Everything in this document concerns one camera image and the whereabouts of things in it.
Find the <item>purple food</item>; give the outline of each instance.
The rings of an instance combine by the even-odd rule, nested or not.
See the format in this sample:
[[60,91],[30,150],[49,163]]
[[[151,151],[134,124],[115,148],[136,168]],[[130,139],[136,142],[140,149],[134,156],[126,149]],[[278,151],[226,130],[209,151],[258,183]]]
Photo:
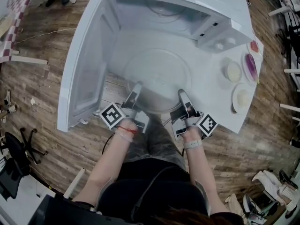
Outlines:
[[256,83],[259,83],[255,61],[254,61],[254,58],[252,57],[252,55],[249,53],[246,54],[246,64],[247,64],[247,68],[248,68],[253,80]]

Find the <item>red string bracelet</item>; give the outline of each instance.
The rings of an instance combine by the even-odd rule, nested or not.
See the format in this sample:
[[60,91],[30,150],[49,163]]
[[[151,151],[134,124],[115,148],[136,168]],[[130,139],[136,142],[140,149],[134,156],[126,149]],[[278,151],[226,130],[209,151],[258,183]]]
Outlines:
[[128,129],[128,128],[124,128],[124,127],[121,127],[121,126],[118,126],[118,128],[122,128],[122,129],[124,129],[124,130],[126,130],[126,131],[128,131],[128,132],[130,132],[130,133],[133,133],[133,134],[136,134],[136,132],[137,132],[137,131],[135,131],[135,130],[131,130],[131,129]]

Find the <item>gray pants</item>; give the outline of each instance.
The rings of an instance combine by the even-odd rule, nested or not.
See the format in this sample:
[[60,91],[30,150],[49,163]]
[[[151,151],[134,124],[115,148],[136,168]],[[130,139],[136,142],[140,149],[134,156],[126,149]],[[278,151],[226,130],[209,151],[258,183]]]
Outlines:
[[177,149],[168,131],[162,125],[161,119],[149,115],[150,121],[146,133],[137,133],[130,144],[124,163],[145,158],[156,158],[174,163],[186,170],[184,158]]

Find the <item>wooden floor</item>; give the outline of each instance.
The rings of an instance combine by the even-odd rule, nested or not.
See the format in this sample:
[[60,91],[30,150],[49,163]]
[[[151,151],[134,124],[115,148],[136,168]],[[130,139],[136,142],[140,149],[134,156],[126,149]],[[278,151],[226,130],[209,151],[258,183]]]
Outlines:
[[[77,0],[66,7],[61,7],[59,1],[51,8],[31,5],[21,23],[23,33],[17,36],[17,40],[76,28],[88,1]],[[252,0],[252,24],[265,46],[264,61],[260,84],[240,133],[237,135],[219,126],[213,136],[203,142],[222,199],[232,193],[241,198],[240,189],[243,188],[253,195],[260,194],[262,187],[251,182],[257,171],[269,168],[278,172],[284,168],[290,173],[300,157],[300,150],[288,144],[294,128],[292,113],[279,108],[279,103],[295,105],[297,95],[290,77],[283,73],[287,65],[281,55],[281,41],[275,37],[280,22],[278,17],[268,17],[272,10],[271,0]],[[34,168],[38,176],[42,175],[61,191],[67,189],[81,167],[90,173],[111,134],[97,118],[92,118],[88,125],[70,129],[67,134],[56,129],[60,82],[73,34],[74,30],[66,30],[17,44],[21,55],[46,59],[49,64],[9,62],[2,65],[0,74],[2,98],[6,89],[10,89],[12,102],[18,105],[18,111],[9,115],[7,123],[2,124],[4,130],[18,137],[21,127],[27,129],[27,134],[32,128],[38,130],[34,134],[33,147],[47,150],[49,154]],[[108,75],[102,104],[122,101],[126,92],[123,85],[117,77]]]

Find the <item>black shirt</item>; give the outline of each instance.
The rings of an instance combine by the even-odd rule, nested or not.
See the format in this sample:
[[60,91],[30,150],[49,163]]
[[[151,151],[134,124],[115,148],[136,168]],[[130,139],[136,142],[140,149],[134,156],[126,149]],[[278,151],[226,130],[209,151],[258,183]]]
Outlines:
[[[145,193],[135,221],[154,224],[155,217],[163,217],[170,208],[187,209],[207,214],[202,193],[192,185],[189,174],[179,166],[155,158],[147,158],[122,166],[117,181],[103,193],[98,211],[103,215],[130,221],[131,212],[141,195],[157,174],[162,172]],[[212,216],[223,217],[232,225],[242,225],[242,218],[234,213],[216,213]]]

